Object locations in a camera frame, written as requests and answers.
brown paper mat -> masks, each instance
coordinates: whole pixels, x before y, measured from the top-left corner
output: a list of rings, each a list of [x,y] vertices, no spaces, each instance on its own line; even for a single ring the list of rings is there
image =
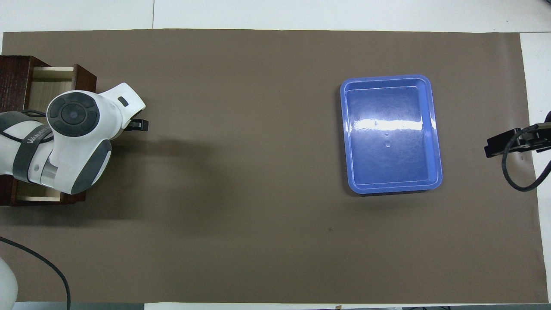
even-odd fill
[[[483,150],[528,125],[518,34],[68,31],[3,46],[147,104],[150,131],[113,141],[86,202],[0,209],[0,233],[55,262],[75,301],[547,302],[536,192]],[[355,195],[339,86],[413,73],[433,85],[444,181]],[[529,154],[511,166],[534,178]],[[64,299],[46,266],[0,250],[19,300]]]

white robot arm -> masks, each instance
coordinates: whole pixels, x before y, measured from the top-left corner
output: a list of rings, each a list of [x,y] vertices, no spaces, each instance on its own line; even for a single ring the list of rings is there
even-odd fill
[[[0,113],[0,174],[67,194],[85,191],[109,161],[109,140],[123,130],[147,131],[147,121],[133,120],[144,108],[122,83],[101,94],[72,90],[55,97],[49,126],[20,112]]]

open drawer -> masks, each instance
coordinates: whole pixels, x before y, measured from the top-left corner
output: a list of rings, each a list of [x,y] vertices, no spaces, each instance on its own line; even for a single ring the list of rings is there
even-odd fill
[[[32,109],[46,112],[50,101],[68,90],[95,92],[96,76],[79,65],[50,67],[32,56],[0,56],[0,112]],[[37,121],[47,123],[43,117]],[[59,205],[83,201],[86,193],[68,195],[38,184],[0,176],[0,205]]]

plastic tray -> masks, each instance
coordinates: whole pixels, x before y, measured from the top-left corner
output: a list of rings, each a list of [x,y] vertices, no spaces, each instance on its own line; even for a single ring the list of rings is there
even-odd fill
[[[341,103],[352,190],[378,194],[440,185],[440,147],[426,77],[348,79],[341,86]]]

